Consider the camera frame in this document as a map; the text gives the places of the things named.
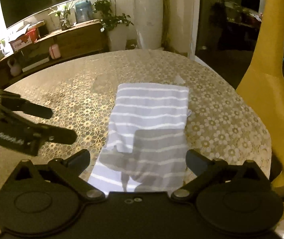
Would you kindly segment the white ceramic jug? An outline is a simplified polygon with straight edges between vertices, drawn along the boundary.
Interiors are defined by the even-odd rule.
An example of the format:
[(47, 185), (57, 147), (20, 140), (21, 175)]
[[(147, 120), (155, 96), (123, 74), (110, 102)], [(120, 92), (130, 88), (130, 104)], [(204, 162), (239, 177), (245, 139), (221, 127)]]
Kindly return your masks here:
[(18, 75), (21, 74), (22, 72), (22, 68), (20, 66), (20, 64), (18, 63), (18, 61), (15, 58), (11, 58), (7, 61), (7, 64), (10, 68), (10, 74), (13, 77), (17, 77)]

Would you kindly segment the gold floral lace tablecloth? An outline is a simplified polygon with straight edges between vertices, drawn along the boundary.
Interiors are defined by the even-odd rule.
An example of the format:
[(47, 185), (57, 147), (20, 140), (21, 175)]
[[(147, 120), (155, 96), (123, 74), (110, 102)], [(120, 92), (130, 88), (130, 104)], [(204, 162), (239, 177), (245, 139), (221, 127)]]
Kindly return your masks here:
[(184, 56), (160, 50), (101, 53), (61, 63), (8, 87), (33, 103), (50, 107), (47, 124), (73, 129), (72, 145), (45, 144), (35, 164), (89, 150), (81, 174), (88, 181), (102, 147), (120, 84), (156, 83), (189, 89), (185, 135), (189, 149), (232, 165), (254, 160), (270, 173), (271, 138), (265, 125), (222, 77)]

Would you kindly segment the wooden sideboard cabinet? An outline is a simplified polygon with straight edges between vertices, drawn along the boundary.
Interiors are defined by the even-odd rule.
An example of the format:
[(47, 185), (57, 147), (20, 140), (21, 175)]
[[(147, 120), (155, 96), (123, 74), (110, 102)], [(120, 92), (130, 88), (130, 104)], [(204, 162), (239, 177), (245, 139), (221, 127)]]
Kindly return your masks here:
[(101, 22), (91, 20), (67, 30), (57, 30), (0, 60), (0, 88), (31, 74), (75, 58), (108, 51)]

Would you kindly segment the pink container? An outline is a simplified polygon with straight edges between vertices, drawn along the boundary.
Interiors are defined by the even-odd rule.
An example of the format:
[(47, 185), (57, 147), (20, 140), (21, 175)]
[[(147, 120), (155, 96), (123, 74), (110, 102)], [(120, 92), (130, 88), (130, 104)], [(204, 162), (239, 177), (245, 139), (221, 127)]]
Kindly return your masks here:
[(61, 52), (58, 44), (53, 44), (49, 47), (49, 54), (51, 59), (58, 59), (61, 57)]

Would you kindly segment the white floor vase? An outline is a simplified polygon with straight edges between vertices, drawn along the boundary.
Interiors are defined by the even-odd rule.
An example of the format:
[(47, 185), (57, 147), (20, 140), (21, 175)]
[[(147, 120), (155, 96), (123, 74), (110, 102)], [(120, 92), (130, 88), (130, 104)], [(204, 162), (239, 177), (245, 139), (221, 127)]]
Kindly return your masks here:
[(134, 25), (140, 49), (161, 47), (163, 0), (134, 0)]

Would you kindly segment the yellow chair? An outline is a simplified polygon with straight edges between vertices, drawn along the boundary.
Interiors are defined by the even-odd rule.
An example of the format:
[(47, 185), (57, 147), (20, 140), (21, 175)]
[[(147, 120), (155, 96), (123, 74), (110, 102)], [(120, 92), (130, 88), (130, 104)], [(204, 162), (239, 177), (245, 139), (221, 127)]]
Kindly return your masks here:
[(258, 114), (271, 136), (272, 151), (282, 164), (273, 180), (284, 197), (284, 0), (266, 0), (250, 66), (237, 93)]

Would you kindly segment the red white cardboard box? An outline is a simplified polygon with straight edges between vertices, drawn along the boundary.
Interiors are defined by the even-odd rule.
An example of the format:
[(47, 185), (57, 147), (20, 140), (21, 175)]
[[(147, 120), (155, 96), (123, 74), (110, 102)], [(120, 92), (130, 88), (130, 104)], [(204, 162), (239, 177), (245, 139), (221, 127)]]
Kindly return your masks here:
[(15, 40), (10, 40), (9, 44), (13, 52), (17, 52), (30, 44), (34, 44), (39, 39), (38, 29), (32, 29), (23, 35), (20, 35)]

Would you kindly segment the grey white striped shirt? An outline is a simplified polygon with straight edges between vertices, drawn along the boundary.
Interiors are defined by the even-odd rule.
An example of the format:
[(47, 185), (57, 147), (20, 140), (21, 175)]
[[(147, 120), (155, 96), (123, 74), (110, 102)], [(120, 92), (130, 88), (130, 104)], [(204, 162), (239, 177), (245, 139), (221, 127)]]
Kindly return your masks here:
[(88, 182), (110, 192), (167, 192), (182, 186), (189, 89), (156, 83), (118, 86), (105, 145)]

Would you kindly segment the potted green plant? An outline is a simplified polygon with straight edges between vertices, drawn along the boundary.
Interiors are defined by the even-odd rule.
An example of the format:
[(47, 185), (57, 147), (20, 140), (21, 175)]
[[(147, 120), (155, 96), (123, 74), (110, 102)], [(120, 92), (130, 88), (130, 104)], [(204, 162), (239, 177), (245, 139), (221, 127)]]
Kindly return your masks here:
[(112, 31), (119, 25), (130, 26), (133, 25), (130, 15), (125, 13), (117, 14), (116, 0), (96, 0), (93, 3), (93, 12), (99, 13), (101, 16), (101, 31)]

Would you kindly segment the white plant pot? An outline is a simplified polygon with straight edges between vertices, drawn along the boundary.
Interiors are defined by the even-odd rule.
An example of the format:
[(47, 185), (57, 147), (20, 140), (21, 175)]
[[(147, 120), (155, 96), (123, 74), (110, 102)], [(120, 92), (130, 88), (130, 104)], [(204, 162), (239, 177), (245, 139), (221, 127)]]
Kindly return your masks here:
[(124, 24), (117, 25), (112, 31), (108, 31), (108, 46), (110, 51), (125, 50), (129, 27)]

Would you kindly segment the blue water bottle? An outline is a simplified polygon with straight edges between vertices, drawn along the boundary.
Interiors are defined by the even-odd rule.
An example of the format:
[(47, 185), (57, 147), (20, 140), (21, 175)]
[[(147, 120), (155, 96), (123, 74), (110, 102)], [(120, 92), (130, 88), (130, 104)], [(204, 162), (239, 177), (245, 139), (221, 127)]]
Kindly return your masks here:
[(93, 10), (90, 1), (79, 1), (75, 4), (75, 14), (77, 24), (93, 20)]

